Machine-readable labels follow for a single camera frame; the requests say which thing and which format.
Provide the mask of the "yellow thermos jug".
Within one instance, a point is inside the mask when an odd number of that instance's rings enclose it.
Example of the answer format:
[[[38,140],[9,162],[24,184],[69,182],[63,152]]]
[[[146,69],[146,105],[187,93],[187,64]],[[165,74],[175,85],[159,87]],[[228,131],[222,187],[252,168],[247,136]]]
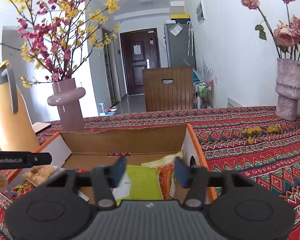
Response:
[[[0,149],[34,152],[38,147],[25,100],[5,60],[0,63]]]

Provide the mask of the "storage rack with bottles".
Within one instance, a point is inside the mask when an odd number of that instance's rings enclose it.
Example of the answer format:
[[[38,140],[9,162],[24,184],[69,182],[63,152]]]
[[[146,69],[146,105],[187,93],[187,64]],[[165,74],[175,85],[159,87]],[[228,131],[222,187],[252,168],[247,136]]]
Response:
[[[194,84],[195,109],[213,108],[213,81],[202,81]]]

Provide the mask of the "cracker packet near box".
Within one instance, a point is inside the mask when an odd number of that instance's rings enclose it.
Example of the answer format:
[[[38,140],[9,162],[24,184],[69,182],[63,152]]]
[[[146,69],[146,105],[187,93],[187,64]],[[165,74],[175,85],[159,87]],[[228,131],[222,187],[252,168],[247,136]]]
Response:
[[[23,178],[37,187],[45,183],[55,172],[55,167],[51,165],[37,166],[23,173]]]

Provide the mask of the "orange red snack packet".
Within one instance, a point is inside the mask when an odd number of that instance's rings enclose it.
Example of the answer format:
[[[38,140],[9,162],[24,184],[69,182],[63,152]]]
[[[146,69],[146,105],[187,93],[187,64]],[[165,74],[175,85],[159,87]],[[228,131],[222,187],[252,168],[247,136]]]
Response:
[[[158,168],[159,170],[159,184],[161,194],[164,200],[174,199],[175,197],[175,176],[174,164],[170,163]]]

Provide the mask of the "dark brown door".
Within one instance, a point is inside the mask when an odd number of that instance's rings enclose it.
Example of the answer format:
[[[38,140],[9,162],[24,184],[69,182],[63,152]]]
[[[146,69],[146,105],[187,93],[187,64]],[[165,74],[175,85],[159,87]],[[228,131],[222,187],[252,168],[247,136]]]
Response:
[[[160,67],[157,30],[143,29],[120,34],[128,95],[143,93],[144,69]]]

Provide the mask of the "patterned red tablecloth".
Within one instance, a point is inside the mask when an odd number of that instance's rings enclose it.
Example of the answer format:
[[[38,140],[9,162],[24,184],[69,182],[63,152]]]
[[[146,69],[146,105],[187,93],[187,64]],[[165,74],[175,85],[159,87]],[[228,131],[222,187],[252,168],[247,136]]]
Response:
[[[183,201],[124,200],[98,210],[91,171],[64,169],[24,199],[0,193],[0,239],[300,239],[300,127],[274,107],[91,118],[86,132],[191,125],[205,157],[202,210]],[[243,129],[281,125],[247,142]]]

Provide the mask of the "dried pink roses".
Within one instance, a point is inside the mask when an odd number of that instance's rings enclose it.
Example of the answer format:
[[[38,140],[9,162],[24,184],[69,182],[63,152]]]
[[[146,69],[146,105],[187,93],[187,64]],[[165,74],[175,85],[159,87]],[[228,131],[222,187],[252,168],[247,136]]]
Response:
[[[261,40],[272,40],[280,59],[300,62],[300,0],[241,0],[243,7],[259,12],[255,27]]]

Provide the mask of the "yellow pink blossom branches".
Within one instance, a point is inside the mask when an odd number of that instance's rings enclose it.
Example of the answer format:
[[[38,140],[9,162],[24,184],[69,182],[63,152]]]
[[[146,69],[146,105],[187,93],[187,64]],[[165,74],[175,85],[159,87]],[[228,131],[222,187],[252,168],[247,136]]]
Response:
[[[101,9],[90,10],[92,0],[5,0],[17,11],[19,48],[24,61],[47,71],[44,83],[72,78],[94,49],[103,49],[117,39],[120,25],[104,37],[97,31],[109,15],[118,11],[120,0],[107,0]]]

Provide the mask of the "red cardboard pumpkin box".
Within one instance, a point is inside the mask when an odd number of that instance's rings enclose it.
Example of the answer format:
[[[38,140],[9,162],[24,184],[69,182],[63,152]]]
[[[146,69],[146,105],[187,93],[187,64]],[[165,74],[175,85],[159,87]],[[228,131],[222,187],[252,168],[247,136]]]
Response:
[[[207,167],[205,157],[191,125],[173,125],[143,129],[108,129],[99,132],[56,133],[37,148],[50,153],[55,174],[64,169],[91,171],[110,166],[124,156],[127,165],[158,170],[180,157],[187,165]],[[183,201],[187,190],[175,182],[175,197]]]

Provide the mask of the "fallen yellow petals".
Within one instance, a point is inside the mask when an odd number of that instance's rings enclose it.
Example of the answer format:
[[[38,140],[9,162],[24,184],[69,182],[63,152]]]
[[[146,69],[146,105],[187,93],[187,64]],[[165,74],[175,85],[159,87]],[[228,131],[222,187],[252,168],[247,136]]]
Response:
[[[242,133],[247,136],[247,142],[253,144],[257,137],[262,135],[281,133],[281,125],[269,125],[269,126],[254,126],[243,129]]]

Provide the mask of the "grey refrigerator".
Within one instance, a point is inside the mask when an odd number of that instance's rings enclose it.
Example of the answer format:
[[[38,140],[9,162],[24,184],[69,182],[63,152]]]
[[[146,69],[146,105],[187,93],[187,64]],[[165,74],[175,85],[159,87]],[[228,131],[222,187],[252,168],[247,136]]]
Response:
[[[196,69],[194,33],[190,21],[187,23],[165,23],[165,44],[168,67]]]

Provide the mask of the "green white snack packet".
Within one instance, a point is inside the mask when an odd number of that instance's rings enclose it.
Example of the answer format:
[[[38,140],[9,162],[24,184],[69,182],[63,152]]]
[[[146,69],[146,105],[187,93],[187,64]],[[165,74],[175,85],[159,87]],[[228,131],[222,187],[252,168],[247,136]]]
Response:
[[[119,182],[113,189],[117,205],[122,200],[163,200],[159,172],[145,166],[127,165]]]

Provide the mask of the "textured lilac vase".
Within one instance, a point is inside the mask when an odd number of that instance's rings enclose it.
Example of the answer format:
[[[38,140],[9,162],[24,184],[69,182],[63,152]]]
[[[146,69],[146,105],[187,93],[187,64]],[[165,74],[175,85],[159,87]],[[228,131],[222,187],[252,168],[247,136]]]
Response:
[[[295,121],[300,100],[300,62],[293,59],[277,59],[275,92],[278,94],[276,115]]]

